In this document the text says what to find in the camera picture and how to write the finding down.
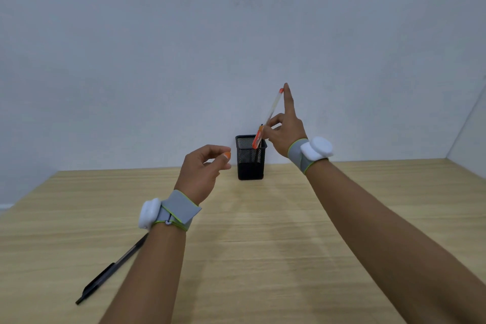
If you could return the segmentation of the grey wristband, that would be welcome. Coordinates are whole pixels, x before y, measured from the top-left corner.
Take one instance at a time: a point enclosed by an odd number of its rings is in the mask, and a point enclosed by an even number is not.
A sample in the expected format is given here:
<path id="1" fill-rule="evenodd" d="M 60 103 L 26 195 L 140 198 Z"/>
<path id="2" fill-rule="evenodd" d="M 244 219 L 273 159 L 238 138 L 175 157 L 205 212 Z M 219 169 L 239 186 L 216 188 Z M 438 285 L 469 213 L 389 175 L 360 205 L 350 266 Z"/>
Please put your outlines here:
<path id="1" fill-rule="evenodd" d="M 161 201 L 160 210 L 152 222 L 174 225 L 187 232 L 192 219 L 201 211 L 201 207 L 194 204 L 182 192 L 174 190 L 166 200 Z"/>
<path id="2" fill-rule="evenodd" d="M 303 157 L 300 146 L 303 143 L 310 141 L 309 139 L 303 138 L 295 141 L 288 150 L 288 158 L 291 162 L 293 162 L 299 170 L 306 174 L 308 168 L 315 163 L 315 161 L 308 161 L 305 157 Z"/>

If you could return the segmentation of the person's left hand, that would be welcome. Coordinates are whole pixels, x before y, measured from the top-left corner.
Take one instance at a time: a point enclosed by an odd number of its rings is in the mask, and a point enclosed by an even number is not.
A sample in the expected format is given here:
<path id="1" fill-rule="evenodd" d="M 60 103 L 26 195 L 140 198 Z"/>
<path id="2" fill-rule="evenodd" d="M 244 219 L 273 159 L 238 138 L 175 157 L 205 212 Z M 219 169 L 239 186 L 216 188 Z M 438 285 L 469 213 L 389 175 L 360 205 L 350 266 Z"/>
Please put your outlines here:
<path id="1" fill-rule="evenodd" d="M 174 190 L 182 192 L 194 204 L 202 203 L 215 187 L 216 178 L 208 173 L 207 162 L 229 163 L 224 152 L 230 147 L 205 145 L 185 156 Z"/>

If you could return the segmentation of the black mesh pen holder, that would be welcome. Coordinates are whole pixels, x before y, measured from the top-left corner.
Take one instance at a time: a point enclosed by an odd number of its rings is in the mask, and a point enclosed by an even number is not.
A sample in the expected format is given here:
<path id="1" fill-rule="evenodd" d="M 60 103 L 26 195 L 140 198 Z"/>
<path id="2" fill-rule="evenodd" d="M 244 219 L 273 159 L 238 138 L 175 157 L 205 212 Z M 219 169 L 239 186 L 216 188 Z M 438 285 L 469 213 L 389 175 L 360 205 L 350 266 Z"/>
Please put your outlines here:
<path id="1" fill-rule="evenodd" d="M 262 140 L 254 149 L 255 135 L 235 137 L 237 151 L 237 171 L 239 180 L 262 180 L 264 178 L 265 150 L 267 144 Z"/>

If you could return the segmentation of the white wrist tracker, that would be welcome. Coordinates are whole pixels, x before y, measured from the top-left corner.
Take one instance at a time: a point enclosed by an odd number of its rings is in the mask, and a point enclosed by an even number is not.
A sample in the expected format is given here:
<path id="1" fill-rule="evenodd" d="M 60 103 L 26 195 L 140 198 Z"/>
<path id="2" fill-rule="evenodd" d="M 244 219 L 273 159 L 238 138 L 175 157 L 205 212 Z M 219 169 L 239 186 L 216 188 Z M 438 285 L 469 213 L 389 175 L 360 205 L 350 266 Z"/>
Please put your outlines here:
<path id="1" fill-rule="evenodd" d="M 301 153 L 308 161 L 319 161 L 333 156 L 331 142 L 323 137 L 314 137 L 300 146 Z"/>
<path id="2" fill-rule="evenodd" d="M 161 209 L 161 200 L 159 198 L 154 198 L 152 200 L 146 201 L 142 208 L 138 218 L 138 228 L 150 230 L 152 225 L 157 220 Z"/>

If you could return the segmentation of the clear orange pen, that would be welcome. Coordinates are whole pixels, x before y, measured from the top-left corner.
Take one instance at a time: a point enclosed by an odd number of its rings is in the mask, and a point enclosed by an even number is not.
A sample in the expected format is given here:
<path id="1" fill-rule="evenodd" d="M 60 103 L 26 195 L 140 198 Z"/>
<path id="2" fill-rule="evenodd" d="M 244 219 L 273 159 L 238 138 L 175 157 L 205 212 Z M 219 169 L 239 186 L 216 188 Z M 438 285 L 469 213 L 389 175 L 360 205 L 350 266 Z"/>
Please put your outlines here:
<path id="1" fill-rule="evenodd" d="M 256 149 L 259 148 L 260 143 L 263 140 L 263 128 L 264 128 L 264 126 L 267 126 L 269 124 L 269 121 L 273 117 L 274 111 L 275 111 L 276 106 L 278 105 L 278 103 L 280 101 L 280 98 L 282 97 L 283 91 L 284 91 L 283 88 L 279 89 L 279 92 L 277 93 L 276 98 L 274 99 L 272 106 L 270 107 L 269 114 L 267 115 L 267 118 L 265 119 L 264 123 L 261 124 L 260 127 L 258 128 L 257 134 L 254 137 L 254 140 L 252 142 L 252 149 L 256 150 Z"/>

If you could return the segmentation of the black pen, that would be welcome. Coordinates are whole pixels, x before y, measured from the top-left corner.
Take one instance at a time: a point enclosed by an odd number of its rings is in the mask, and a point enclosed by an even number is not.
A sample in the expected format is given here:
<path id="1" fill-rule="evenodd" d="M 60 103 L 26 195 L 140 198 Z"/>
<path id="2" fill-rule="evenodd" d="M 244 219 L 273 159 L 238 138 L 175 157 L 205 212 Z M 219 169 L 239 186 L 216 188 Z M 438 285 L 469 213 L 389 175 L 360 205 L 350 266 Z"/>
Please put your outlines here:
<path id="1" fill-rule="evenodd" d="M 109 264 L 101 273 L 99 273 L 82 291 L 81 297 L 76 301 L 79 305 L 88 299 L 96 290 L 98 290 L 112 275 L 117 272 L 135 253 L 137 253 L 148 237 L 146 233 L 135 245 L 133 245 L 120 259 Z"/>

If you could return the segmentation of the person's right forearm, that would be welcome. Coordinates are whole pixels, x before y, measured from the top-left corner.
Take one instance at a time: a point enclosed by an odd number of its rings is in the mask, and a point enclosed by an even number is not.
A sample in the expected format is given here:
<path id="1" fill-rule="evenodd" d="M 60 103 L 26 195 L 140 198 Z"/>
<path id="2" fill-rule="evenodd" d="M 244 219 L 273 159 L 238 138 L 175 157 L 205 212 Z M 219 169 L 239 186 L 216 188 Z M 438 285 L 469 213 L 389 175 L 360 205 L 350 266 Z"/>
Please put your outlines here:
<path id="1" fill-rule="evenodd" d="M 408 324 L 486 324 L 486 284 L 329 160 L 305 175 L 347 246 Z"/>

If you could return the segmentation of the person's left forearm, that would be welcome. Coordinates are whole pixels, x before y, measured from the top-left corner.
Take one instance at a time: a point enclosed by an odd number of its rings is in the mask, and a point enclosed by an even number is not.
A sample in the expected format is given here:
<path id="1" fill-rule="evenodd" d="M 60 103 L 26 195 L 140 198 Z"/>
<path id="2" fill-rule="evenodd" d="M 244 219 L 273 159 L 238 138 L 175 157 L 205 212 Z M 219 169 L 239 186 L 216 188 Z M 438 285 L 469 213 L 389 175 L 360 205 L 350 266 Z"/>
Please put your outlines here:
<path id="1" fill-rule="evenodd" d="M 99 324 L 171 324 L 186 231 L 156 223 Z"/>

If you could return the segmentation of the person's right hand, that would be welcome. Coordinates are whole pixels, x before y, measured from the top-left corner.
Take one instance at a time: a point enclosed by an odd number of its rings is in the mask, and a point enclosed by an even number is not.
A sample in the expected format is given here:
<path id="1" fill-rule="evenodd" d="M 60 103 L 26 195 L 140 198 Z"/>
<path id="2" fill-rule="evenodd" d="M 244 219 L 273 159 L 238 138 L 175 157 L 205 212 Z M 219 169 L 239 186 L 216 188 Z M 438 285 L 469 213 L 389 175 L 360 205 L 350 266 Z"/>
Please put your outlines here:
<path id="1" fill-rule="evenodd" d="M 284 122 L 274 127 L 264 126 L 263 139 L 269 140 L 280 155 L 288 158 L 289 147 L 295 141 L 308 137 L 302 120 L 296 115 L 294 99 L 287 82 L 283 89 Z"/>

